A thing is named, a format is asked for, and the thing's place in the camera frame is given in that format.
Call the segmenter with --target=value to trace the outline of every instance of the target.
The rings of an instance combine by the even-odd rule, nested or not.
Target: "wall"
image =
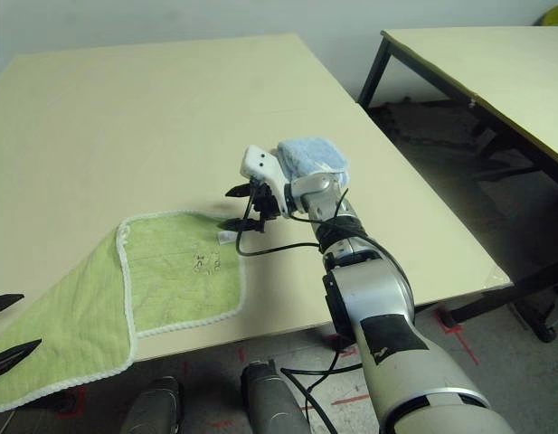
[[[356,97],[385,28],[529,25],[557,0],[0,0],[0,72],[19,53],[297,32]],[[375,100],[437,98],[392,62]]]

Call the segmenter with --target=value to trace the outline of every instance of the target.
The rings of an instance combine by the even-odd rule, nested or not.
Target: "blue cloth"
[[[316,173],[337,174],[339,185],[349,182],[346,158],[331,142],[322,137],[302,137],[283,140],[277,148],[277,158],[285,176],[293,181]]]

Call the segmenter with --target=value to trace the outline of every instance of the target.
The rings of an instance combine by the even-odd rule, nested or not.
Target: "towel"
[[[0,411],[124,371],[141,336],[239,312],[241,260],[218,241],[221,221],[165,212],[122,222],[0,335],[0,352],[43,340],[0,376]]]
[[[349,183],[347,160],[331,142],[322,137],[283,140],[277,147],[277,158],[285,176],[293,181],[316,173],[337,174],[339,185]]]

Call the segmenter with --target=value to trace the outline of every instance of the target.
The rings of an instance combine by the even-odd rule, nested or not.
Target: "tabletop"
[[[558,161],[558,27],[383,31]]]
[[[401,262],[418,304],[509,278],[295,34],[25,55],[0,76],[0,293],[59,281],[123,219],[194,209],[239,216],[246,146],[321,136],[350,161],[348,199]],[[312,241],[279,219],[248,247]],[[330,321],[320,254],[246,260],[243,310],[142,338],[137,359]]]

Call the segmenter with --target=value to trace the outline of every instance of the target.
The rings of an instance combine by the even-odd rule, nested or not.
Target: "floor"
[[[465,109],[406,101],[372,115],[511,276],[529,274],[558,259],[558,186],[544,175],[497,183],[450,181],[454,174],[523,163],[515,151],[490,161],[471,158],[481,137],[471,135],[477,122]],[[516,433],[558,433],[558,337],[541,343],[510,307],[471,319],[455,333],[446,330],[430,308],[417,315],[416,326],[451,354]],[[248,433],[241,406],[243,367],[249,361],[273,359],[278,367],[326,369],[333,333],[326,325],[136,363],[121,375],[75,391],[79,405],[74,414],[19,410],[0,434],[117,433],[137,393],[163,375],[173,375],[184,385],[184,433]],[[350,347],[338,366],[358,360],[356,348]],[[309,384],[307,378],[300,379]],[[313,394],[339,432],[376,432],[361,371],[332,375]],[[300,395],[294,395],[302,406]],[[11,414],[0,413],[0,429]],[[314,433],[327,432],[313,410],[310,420]]]

